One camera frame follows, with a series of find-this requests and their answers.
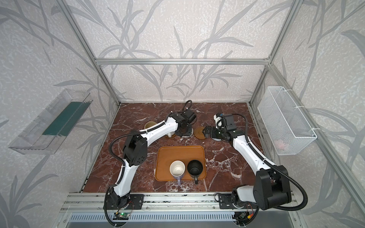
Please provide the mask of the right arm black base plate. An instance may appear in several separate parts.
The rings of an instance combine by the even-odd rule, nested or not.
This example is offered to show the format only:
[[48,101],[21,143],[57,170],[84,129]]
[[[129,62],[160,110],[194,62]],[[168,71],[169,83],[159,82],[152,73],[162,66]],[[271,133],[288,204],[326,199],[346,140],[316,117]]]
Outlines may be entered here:
[[214,199],[219,203],[220,209],[232,209],[232,210],[243,210],[243,209],[257,209],[257,205],[247,201],[234,201],[234,197],[231,193],[216,193]]

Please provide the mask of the woven multicolour round coaster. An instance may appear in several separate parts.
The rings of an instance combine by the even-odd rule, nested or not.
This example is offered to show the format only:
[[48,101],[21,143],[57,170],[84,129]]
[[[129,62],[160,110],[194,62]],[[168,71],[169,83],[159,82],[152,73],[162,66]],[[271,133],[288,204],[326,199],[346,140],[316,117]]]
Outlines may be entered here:
[[192,137],[192,135],[194,134],[194,130],[190,129],[188,132],[186,132],[185,134],[181,135],[182,138],[189,138]]

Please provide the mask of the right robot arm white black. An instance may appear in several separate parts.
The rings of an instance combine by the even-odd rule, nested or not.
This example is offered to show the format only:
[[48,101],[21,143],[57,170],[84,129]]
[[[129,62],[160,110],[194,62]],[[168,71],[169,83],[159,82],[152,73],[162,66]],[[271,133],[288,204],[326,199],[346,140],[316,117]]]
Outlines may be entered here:
[[[255,174],[255,184],[245,185],[234,190],[240,202],[252,202],[261,210],[275,208],[282,211],[299,211],[305,208],[309,198],[305,189],[292,177],[287,169],[277,166],[252,143],[248,136],[248,121],[245,128],[239,129],[234,114],[214,115],[215,126],[206,126],[203,134],[206,138],[229,143],[246,160]],[[292,201],[291,185],[296,186],[303,200],[297,206],[288,207]]]

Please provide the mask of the black mug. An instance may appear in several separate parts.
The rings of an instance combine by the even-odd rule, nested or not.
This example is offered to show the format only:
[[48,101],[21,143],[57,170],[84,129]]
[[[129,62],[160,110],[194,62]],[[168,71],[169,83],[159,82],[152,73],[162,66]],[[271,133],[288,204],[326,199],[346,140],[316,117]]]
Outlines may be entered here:
[[192,160],[188,163],[187,167],[189,175],[194,179],[194,183],[198,184],[198,178],[202,174],[203,165],[198,160]]

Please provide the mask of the round wooden saucer coaster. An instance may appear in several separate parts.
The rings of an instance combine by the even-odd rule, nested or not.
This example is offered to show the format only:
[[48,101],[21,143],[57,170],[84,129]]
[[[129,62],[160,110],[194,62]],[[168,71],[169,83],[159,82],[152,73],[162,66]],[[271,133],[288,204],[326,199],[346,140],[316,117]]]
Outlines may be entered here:
[[206,139],[204,133],[203,133],[204,127],[200,126],[194,129],[194,135],[197,139],[204,140]]

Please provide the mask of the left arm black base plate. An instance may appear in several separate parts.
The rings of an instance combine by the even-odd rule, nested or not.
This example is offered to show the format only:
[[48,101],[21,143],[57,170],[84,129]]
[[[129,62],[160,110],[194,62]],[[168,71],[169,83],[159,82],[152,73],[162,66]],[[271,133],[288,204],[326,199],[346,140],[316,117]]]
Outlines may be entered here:
[[103,209],[108,210],[140,210],[143,205],[143,194],[127,194],[119,197],[116,194],[108,195]]

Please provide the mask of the purple mug white inside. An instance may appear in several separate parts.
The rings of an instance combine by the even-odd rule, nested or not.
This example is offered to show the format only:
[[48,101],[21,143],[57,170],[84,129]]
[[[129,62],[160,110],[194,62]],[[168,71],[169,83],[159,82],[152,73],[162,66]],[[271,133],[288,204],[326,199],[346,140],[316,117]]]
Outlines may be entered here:
[[177,180],[178,185],[181,185],[181,180],[185,173],[185,164],[182,161],[173,161],[169,168],[170,174]]

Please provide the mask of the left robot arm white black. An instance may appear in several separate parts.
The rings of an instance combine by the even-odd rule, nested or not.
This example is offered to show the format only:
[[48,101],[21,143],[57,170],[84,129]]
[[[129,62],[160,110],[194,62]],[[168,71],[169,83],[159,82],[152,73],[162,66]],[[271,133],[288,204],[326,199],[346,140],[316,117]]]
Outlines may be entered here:
[[[122,163],[117,181],[108,186],[104,201],[104,210],[125,208],[130,201],[133,178],[138,167],[147,159],[148,146],[163,136],[173,133],[179,137],[190,137],[193,134],[193,122],[196,114],[190,109],[171,112],[165,120],[144,130],[133,130],[126,135],[114,139],[108,146],[109,153]],[[113,145],[125,138],[123,156],[113,152]]]

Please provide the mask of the beige glazed mug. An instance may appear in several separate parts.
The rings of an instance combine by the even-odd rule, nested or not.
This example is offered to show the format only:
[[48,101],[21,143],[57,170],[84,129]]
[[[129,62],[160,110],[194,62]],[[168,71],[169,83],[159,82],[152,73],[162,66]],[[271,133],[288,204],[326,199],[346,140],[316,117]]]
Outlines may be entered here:
[[147,122],[145,125],[144,125],[144,128],[149,130],[149,129],[152,129],[155,125],[157,125],[156,122],[154,121],[150,121],[150,122]]

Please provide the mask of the dark round wooden coaster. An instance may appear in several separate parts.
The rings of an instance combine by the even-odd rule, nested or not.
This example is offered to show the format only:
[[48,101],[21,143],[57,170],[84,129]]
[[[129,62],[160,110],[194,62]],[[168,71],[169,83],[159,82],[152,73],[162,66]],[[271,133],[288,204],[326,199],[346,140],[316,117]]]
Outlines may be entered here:
[[173,134],[173,135],[165,135],[166,138],[175,138],[176,137],[176,134]]

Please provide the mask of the white speckled mug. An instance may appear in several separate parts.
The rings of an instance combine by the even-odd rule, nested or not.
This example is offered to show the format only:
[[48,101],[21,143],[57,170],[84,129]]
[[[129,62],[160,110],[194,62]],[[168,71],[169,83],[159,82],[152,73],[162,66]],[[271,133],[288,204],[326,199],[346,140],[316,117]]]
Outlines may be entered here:
[[173,135],[175,134],[175,132],[170,132],[170,133],[168,133],[167,134],[167,136],[169,137],[169,138],[171,138],[171,137],[173,137]]

